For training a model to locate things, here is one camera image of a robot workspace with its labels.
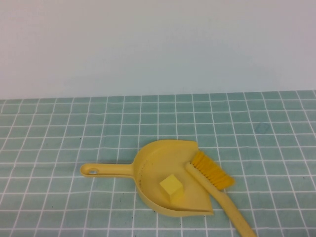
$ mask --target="dustpan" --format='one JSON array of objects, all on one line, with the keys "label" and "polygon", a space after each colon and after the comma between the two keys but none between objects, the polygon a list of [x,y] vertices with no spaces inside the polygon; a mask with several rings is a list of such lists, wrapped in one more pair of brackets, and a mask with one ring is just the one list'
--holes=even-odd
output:
[{"label": "dustpan", "polygon": [[[213,215],[209,193],[186,170],[198,151],[193,141],[160,140],[147,144],[132,164],[86,163],[80,172],[85,177],[125,177],[134,180],[142,201],[166,216]],[[183,184],[184,194],[170,202],[159,183],[173,174]]]}]

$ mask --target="small block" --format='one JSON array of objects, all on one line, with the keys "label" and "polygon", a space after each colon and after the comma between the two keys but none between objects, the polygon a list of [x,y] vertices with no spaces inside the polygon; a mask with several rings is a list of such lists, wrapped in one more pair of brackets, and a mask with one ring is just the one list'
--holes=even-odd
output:
[{"label": "small block", "polygon": [[184,194],[182,183],[173,174],[160,182],[160,189],[170,202],[176,201]]}]

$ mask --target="white wall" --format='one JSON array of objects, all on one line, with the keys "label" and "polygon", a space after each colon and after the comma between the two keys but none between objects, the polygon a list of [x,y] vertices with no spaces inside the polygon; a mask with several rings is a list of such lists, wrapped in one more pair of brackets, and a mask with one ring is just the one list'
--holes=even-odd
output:
[{"label": "white wall", "polygon": [[316,88],[315,0],[2,0],[0,98]]}]

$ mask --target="hand brush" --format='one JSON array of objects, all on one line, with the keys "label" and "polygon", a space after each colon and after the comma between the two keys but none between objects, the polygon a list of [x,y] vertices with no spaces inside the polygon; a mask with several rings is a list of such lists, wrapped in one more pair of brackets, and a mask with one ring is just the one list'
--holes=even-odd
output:
[{"label": "hand brush", "polygon": [[229,196],[220,191],[235,183],[233,177],[202,151],[185,168],[218,201],[242,237],[256,236]]}]

